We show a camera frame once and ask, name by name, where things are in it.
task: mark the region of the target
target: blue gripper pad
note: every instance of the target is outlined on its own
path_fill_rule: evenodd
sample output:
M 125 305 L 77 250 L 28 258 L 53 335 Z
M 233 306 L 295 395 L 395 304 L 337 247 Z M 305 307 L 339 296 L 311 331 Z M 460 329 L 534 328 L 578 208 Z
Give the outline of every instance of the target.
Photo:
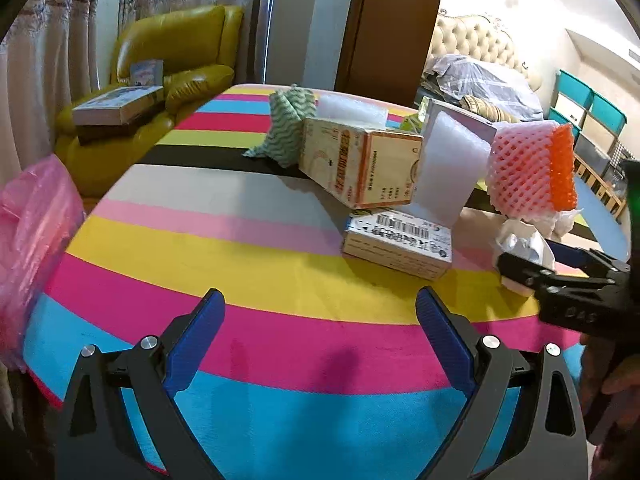
M 561 264 L 580 269 L 587 261 L 586 254 L 581 249 L 559 244 L 553 240 L 547 240 L 546 243 L 549 244 L 556 260 Z
M 422 288 L 415 298 L 418 322 L 431 343 L 447 379 L 468 399 L 476 389 L 474 358 L 444 313 L 444 305 L 431 287 Z
M 186 390 L 191 384 L 198 366 L 225 320 L 225 297 L 219 291 L 199 305 L 181 338 L 166 357 L 164 389 L 170 397 Z

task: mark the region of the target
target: wooden door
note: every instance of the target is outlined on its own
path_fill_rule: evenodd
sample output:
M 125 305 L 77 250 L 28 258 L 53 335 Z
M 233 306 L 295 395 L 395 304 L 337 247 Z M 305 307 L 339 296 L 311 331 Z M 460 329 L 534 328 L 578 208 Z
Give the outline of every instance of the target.
M 335 89 L 411 106 L 440 0 L 351 0 Z

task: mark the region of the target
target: black stripe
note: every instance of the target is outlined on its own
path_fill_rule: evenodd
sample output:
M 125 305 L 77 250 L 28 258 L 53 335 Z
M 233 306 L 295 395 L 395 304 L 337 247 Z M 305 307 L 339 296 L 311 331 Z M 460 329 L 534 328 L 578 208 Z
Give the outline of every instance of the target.
M 208 168 L 211 170 L 247 171 L 278 176 L 293 176 L 307 179 L 297 166 L 284 169 L 270 158 L 249 158 L 242 156 L 245 148 L 220 148 L 219 146 L 181 146 L 175 144 L 156 144 L 139 164 L 157 166 L 181 166 L 184 168 Z M 489 195 L 477 187 L 466 201 L 466 207 L 488 213 L 499 214 L 491 205 Z M 571 234 L 597 242 L 588 227 L 574 223 Z
M 157 144 L 139 161 L 139 164 L 208 168 L 210 170 L 247 171 L 278 176 L 308 178 L 297 166 L 281 168 L 270 158 L 242 156 L 246 148 L 220 148 L 217 146 L 178 146 Z
M 586 225 L 578 224 L 574 222 L 574 227 L 569 231 L 572 235 L 579 236 L 580 238 L 586 238 L 592 242 L 597 242 L 596 237 Z

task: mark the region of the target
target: metal screw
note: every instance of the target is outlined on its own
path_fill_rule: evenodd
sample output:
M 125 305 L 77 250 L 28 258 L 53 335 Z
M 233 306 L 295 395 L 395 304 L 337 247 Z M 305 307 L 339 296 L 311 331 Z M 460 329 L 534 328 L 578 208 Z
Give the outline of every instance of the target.
M 500 340 L 495 335 L 486 335 L 482 338 L 482 344 L 487 348 L 498 348 Z
M 95 353 L 94 345 L 85 345 L 82 347 L 82 350 L 80 351 L 80 355 L 82 357 L 91 357 L 94 353 Z
M 546 353 L 558 357 L 560 355 L 560 347 L 555 343 L 548 343 L 545 346 Z
M 145 350 L 151 350 L 152 348 L 155 348 L 157 344 L 158 338 L 154 335 L 148 335 L 142 341 L 140 341 L 140 346 L 142 346 L 142 348 L 144 348 Z

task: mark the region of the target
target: barcode label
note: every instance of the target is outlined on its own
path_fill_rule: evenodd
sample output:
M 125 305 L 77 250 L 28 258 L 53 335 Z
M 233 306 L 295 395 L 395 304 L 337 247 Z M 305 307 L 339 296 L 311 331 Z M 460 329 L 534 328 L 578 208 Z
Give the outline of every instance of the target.
M 429 239 L 428 229 L 414 224 L 408 224 L 407 222 L 391 218 L 387 215 L 377 215 L 376 224 L 389 227 L 391 229 L 397 229 L 398 231 L 402 231 L 403 233 L 407 233 L 411 236 L 417 236 L 418 238 L 423 238 L 424 240 Z

